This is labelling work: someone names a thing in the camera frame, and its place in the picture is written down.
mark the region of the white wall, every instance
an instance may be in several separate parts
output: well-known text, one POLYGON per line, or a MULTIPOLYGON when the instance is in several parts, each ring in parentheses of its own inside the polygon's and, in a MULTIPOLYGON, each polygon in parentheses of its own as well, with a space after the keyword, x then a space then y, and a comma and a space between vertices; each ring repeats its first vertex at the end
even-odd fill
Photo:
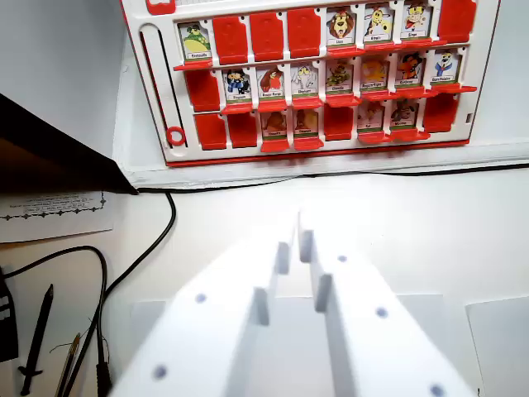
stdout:
POLYGON ((119 2, 1 0, 0 10, 0 93, 112 157, 125 37, 119 2))

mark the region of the white plastic piece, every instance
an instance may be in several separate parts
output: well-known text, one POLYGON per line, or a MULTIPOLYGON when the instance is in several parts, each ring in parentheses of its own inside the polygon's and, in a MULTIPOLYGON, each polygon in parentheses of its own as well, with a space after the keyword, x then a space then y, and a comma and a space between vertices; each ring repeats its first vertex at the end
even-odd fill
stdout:
POLYGON ((293 227, 275 234, 233 246, 187 283, 112 395, 240 395, 277 274, 288 273, 293 227))
POLYGON ((474 397, 350 234, 300 217, 316 311, 325 314, 337 397, 474 397))

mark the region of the character card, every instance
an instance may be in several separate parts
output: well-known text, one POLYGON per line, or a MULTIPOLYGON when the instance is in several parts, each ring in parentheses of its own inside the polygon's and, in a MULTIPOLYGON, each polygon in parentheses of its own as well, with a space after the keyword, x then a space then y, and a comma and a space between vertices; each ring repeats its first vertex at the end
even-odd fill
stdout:
POLYGON ((328 60, 325 67, 327 95, 353 92, 353 65, 347 60, 328 60))
POLYGON ((293 111, 294 137, 317 136, 317 112, 313 109, 293 111))
POLYGON ((312 62, 291 65, 290 77, 293 98, 317 96, 317 69, 312 62))
POLYGON ((410 101, 408 99, 393 101, 389 128, 391 130, 399 130, 415 127, 418 109, 419 105, 415 101, 410 101))
POLYGON ((457 83, 461 55, 457 50, 438 50, 434 57, 431 85, 457 83))
POLYGON ((430 35, 431 7, 426 2, 411 1, 404 3, 403 27, 400 37, 403 40, 413 40, 430 35))
POLYGON ((342 47, 355 43, 355 17, 348 7, 327 9, 327 47, 342 47))
POLYGON ((393 34, 393 10, 385 3, 366 4, 364 16, 364 43, 391 41, 393 34))
POLYGON ((251 102, 250 76, 242 69, 222 71, 226 103, 251 102))
POLYGON ((258 68, 256 73, 260 101, 284 98, 284 76, 277 66, 258 68))
POLYGON ((358 107, 358 123, 356 131, 380 131, 384 127, 384 106, 380 102, 362 102, 358 107))
POLYGON ((378 91, 388 87, 389 63, 376 58, 368 58, 362 64, 360 91, 378 91))
POLYGON ((207 29, 198 22, 179 23, 180 40, 186 60, 209 60, 212 48, 207 29))
POLYGON ((398 56, 395 88, 417 87, 422 83, 426 60, 418 52, 403 53, 398 56))
POLYGON ((260 116, 264 141, 287 139, 287 115, 285 111, 261 113, 260 116))

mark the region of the table surface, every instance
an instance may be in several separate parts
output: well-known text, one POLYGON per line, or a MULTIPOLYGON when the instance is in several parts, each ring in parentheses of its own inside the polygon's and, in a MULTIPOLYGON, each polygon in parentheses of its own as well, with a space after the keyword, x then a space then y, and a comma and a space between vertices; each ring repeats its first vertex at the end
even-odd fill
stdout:
MULTIPOLYGON (((139 320, 131 316, 135 304, 170 299, 232 243, 309 207, 328 214, 329 220, 350 222, 360 246, 395 293, 443 295, 448 324, 445 354, 473 388, 483 388, 465 305, 529 294, 528 180, 526 169, 435 176, 342 175, 173 194, 178 211, 174 229, 105 305, 103 334, 112 376, 119 377, 137 349, 139 320)), ((0 265, 8 272, 54 251, 94 245, 108 260, 111 282, 157 238, 170 215, 163 194, 123 195, 117 201, 112 231, 2 245, 0 265)), ((94 254, 78 252, 7 282, 17 310, 21 362, 0 364, 0 395, 11 395, 10 388, 20 387, 21 376, 13 375, 14 368, 26 362, 50 283, 55 299, 37 366, 44 374, 34 378, 31 395, 55 393, 68 347, 49 351, 88 328, 100 280, 94 254)), ((278 293, 310 294, 307 269, 294 266, 278 293)), ((79 374, 78 395, 96 395, 95 345, 93 341, 88 365, 79 374)))

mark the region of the pen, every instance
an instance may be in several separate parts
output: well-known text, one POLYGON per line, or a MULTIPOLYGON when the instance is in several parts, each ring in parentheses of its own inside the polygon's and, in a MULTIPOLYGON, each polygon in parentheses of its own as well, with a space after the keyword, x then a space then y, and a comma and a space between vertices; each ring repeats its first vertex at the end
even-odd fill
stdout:
POLYGON ((57 392, 55 393, 55 397, 62 397, 64 393, 64 388, 66 386, 66 382, 68 381, 69 373, 72 369, 72 365, 74 364, 75 353, 77 352, 77 348, 79 347, 80 338, 81 334, 78 333, 75 336, 74 341, 72 342, 72 346, 69 347, 68 356, 66 356, 66 362, 64 363, 63 373, 60 376, 59 385, 57 386, 57 392))
POLYGON ((52 302, 53 284, 50 285, 49 289, 46 291, 46 295, 44 295, 44 299, 42 299, 41 311, 39 312, 39 318, 36 320, 35 333, 33 334, 33 340, 31 341, 30 354, 27 357, 26 367, 18 367, 18 370, 26 376, 20 395, 30 394, 31 378, 42 373, 42 371, 35 371, 36 361, 38 360, 41 351, 42 338, 44 337, 44 331, 46 330, 46 324, 48 323, 48 316, 50 315, 52 302))

